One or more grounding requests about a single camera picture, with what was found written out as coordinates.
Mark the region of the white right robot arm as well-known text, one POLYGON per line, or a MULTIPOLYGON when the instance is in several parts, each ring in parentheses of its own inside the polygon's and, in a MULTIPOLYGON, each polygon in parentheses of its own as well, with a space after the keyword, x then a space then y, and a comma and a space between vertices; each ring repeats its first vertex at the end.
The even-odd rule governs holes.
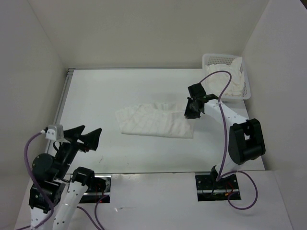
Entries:
POLYGON ((222 161, 211 169, 210 182, 222 188, 227 178, 238 172, 242 164, 264 155, 265 143, 260 122, 239 115, 214 94, 207 94, 201 83, 188 87, 189 97, 184 116, 197 119, 201 114, 212 117, 224 128, 222 161))

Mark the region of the white pleated skirt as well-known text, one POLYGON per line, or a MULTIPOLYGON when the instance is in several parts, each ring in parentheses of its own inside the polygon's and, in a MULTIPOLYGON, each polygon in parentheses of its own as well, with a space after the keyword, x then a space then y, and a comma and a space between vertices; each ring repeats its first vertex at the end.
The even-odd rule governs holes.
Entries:
POLYGON ((182 103, 143 103, 115 112, 121 134, 192 139, 194 120, 182 103))

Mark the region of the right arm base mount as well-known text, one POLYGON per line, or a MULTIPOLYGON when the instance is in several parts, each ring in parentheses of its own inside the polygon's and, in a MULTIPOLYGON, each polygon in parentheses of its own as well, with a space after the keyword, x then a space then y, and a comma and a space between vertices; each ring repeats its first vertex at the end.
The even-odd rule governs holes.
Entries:
POLYGON ((198 202, 241 200, 237 177, 231 175, 229 179, 216 182, 209 172, 195 174, 198 202))

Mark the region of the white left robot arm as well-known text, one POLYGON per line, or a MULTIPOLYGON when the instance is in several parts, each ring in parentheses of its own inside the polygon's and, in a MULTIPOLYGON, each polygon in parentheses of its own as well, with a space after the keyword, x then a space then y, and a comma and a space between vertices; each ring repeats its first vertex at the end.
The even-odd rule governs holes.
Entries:
POLYGON ((84 193, 95 187, 93 170, 78 167, 68 181, 65 176, 76 154, 95 151, 102 132, 98 128, 83 134, 84 125, 64 130, 62 125, 49 125, 30 137, 24 147, 24 164, 32 186, 29 195, 31 222, 29 230, 65 230, 84 193), (41 153, 29 162, 31 142, 45 135, 47 140, 59 143, 56 154, 41 153))

